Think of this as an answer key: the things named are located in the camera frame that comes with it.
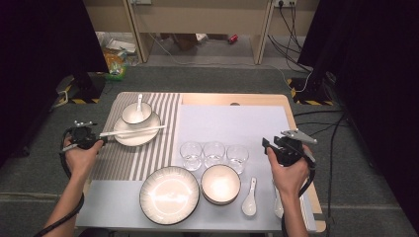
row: white plate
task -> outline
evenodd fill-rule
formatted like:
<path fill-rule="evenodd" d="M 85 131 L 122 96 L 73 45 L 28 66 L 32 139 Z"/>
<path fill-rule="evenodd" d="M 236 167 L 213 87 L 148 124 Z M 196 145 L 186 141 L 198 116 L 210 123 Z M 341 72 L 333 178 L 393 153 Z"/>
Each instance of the white plate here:
<path fill-rule="evenodd" d="M 197 207 L 200 186 L 191 172 L 170 166 L 159 169 L 139 192 L 141 209 L 151 221 L 170 225 L 186 219 Z"/>
<path fill-rule="evenodd" d="M 153 113 L 151 114 L 151 118 L 148 121 L 138 123 L 138 124 L 129 124 L 124 122 L 122 118 L 119 118 L 114 125 L 114 131 L 121 131 L 121 130 L 135 130 L 146 128 L 150 126 L 159 126 L 161 125 L 160 117 Z M 126 146 L 137 146 L 143 145 L 151 141 L 154 137 L 156 137 L 159 129 L 153 129 L 149 131 L 142 131 L 142 132 L 135 132 L 135 133 L 128 133 L 128 134 L 121 134 L 116 135 L 115 139 L 122 145 Z"/>
<path fill-rule="evenodd" d="M 240 178 L 226 165 L 214 165 L 206 169 L 201 178 L 204 197 L 213 204 L 229 204 L 240 192 Z"/>

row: gray carpet floor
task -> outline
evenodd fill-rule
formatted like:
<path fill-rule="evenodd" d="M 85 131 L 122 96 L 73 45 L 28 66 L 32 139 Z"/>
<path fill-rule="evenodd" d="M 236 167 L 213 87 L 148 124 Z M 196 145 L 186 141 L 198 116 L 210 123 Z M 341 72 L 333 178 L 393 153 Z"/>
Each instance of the gray carpet floor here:
<path fill-rule="evenodd" d="M 98 104 L 67 104 L 56 108 L 33 140 L 30 156 L 10 158 L 0 170 L 0 236 L 32 236 L 42 228 L 67 182 L 58 158 L 61 133 L 75 120 L 97 122 L 94 130 L 102 131 L 113 100 L 123 91 L 284 94 L 290 100 L 298 128 L 318 140 L 317 145 L 310 146 L 318 165 L 314 184 L 323 213 L 326 217 L 331 214 L 330 236 L 417 236 L 385 179 L 370 166 L 357 133 L 346 120 L 337 128 L 331 154 L 334 126 L 330 124 L 339 120 L 342 113 L 316 112 L 341 110 L 333 91 L 330 93 L 333 106 L 295 104 L 284 79 L 306 75 L 291 70 L 283 73 L 285 78 L 276 69 L 141 65 L 129 67 L 122 81 L 108 81 Z M 302 113 L 312 114 L 299 116 Z M 333 182 L 329 212 L 331 159 Z M 178 235 L 116 233 L 116 236 Z M 326 232 L 315 236 L 326 236 Z"/>

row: white bowl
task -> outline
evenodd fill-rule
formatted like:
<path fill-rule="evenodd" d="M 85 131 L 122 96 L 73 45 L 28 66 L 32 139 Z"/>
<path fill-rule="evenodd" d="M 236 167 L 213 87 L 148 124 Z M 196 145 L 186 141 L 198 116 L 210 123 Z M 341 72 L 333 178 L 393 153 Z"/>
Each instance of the white bowl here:
<path fill-rule="evenodd" d="M 213 204 L 233 202 L 240 192 L 240 178 L 226 165 L 214 165 L 206 169 L 201 178 L 204 197 Z"/>
<path fill-rule="evenodd" d="M 137 124 L 145 122 L 151 117 L 153 109 L 151 109 L 149 104 L 141 103 L 142 116 L 140 115 L 140 111 L 136 109 L 137 105 L 138 103 L 130 104 L 123 110 L 122 118 L 126 123 Z"/>

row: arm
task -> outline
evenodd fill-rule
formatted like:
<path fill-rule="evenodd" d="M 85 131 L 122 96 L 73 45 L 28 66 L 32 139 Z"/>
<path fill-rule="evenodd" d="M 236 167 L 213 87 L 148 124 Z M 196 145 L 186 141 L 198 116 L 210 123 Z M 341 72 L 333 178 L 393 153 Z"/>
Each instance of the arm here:
<path fill-rule="evenodd" d="M 64 145 L 68 145 L 69 140 L 66 139 Z M 65 188 L 62 196 L 52 211 L 45 227 L 53 224 L 71 212 L 78 204 L 83 193 L 84 184 L 89 176 L 90 171 L 95 164 L 96 155 L 103 145 L 103 141 L 99 140 L 89 150 L 73 148 L 65 153 L 68 168 L 71 171 L 71 178 Z M 72 236 L 75 226 L 76 216 L 51 230 L 44 236 Z"/>
<path fill-rule="evenodd" d="M 304 159 L 299 159 L 291 166 L 278 164 L 274 151 L 268 147 L 267 154 L 271 163 L 275 186 L 280 192 L 286 217 L 287 232 L 290 237 L 308 236 L 301 213 L 298 192 L 308 176 L 308 166 Z"/>

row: drinking glass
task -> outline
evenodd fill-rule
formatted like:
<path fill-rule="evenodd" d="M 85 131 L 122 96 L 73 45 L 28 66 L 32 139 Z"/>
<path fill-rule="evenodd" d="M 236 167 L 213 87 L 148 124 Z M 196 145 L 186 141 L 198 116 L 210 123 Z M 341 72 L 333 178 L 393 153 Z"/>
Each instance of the drinking glass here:
<path fill-rule="evenodd" d="M 219 141 L 211 141 L 204 145 L 204 163 L 207 168 L 223 163 L 224 145 Z"/>
<path fill-rule="evenodd" d="M 249 159 L 249 152 L 246 147 L 242 145 L 232 145 L 227 149 L 227 164 L 237 174 L 241 174 L 246 167 L 247 160 Z"/>
<path fill-rule="evenodd" d="M 185 169 L 189 171 L 196 171 L 200 169 L 203 164 L 202 153 L 203 147 L 199 142 L 188 141 L 181 146 L 181 156 Z"/>

